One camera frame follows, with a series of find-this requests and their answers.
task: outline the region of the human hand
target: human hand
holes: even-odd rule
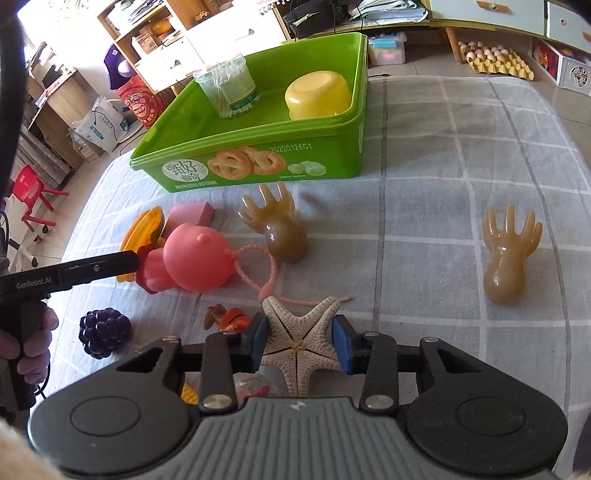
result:
[[[47,309],[41,320],[41,330],[32,335],[23,346],[25,356],[17,365],[17,372],[24,375],[25,382],[37,385],[47,377],[47,365],[49,365],[49,345],[51,332],[57,328],[59,320],[52,309]],[[12,360],[18,358],[21,347],[17,340],[0,330],[0,357]]]

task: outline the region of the pink block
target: pink block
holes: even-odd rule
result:
[[[170,211],[166,225],[164,225],[162,238],[167,239],[176,227],[184,223],[209,226],[214,211],[215,209],[208,202],[175,205]]]

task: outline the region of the bed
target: bed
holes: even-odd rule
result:
[[[281,265],[277,293],[321,300],[353,299],[341,307],[358,331],[379,330],[398,343],[440,337],[550,396],[568,416],[569,437],[557,473],[571,473],[582,426],[591,411],[591,175],[552,108],[531,84],[513,78],[377,77],[369,82],[364,163],[350,180],[288,184],[310,247]],[[160,205],[210,202],[211,227],[237,248],[263,243],[238,218],[241,197],[256,185],[169,194],[115,160],[92,193],[63,261],[117,251],[139,213]],[[511,307],[490,303],[482,287],[488,260],[480,231],[487,206],[517,205],[544,224],[527,263],[528,287]],[[262,284],[266,262],[243,262]],[[61,319],[51,346],[48,392],[120,358],[96,361],[78,341],[80,316],[117,308],[134,326],[132,345],[164,335],[203,342],[208,306],[222,303],[254,314],[254,292],[237,278],[204,295],[170,290],[150,296],[135,284],[95,281],[55,294]],[[303,313],[301,307],[294,313]],[[280,389],[281,375],[267,370]],[[318,371],[311,395],[351,395],[363,378]],[[188,382],[197,385],[196,376]],[[402,374],[400,400],[416,395]]]

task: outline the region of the drawer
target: drawer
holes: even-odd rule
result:
[[[544,35],[544,0],[431,0],[433,18],[465,20]]]
[[[214,15],[193,27],[187,35],[207,64],[238,53],[250,55],[285,41],[283,30],[272,12],[260,15],[240,7],[232,7]]]
[[[135,66],[153,92],[159,92],[178,82],[161,55],[161,48],[154,50]]]
[[[186,38],[181,38],[168,47],[162,48],[162,59],[179,81],[203,67],[203,61]]]
[[[548,4],[546,36],[591,53],[591,25],[567,8]]]

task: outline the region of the green plastic box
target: green plastic box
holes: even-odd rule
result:
[[[169,192],[357,175],[368,84],[367,37],[344,33],[298,40],[248,55],[246,62],[261,94],[252,110],[231,119],[219,118],[201,87],[191,82],[135,149],[131,167],[144,170]],[[292,121],[285,90],[294,80],[317,70],[333,70],[345,77],[353,92],[351,107],[340,115]],[[273,167],[261,169],[251,160],[252,168],[246,170],[242,159],[236,170],[216,168],[215,160],[226,161],[228,150],[234,149],[245,154],[262,152]],[[247,158],[258,158],[255,154]]]

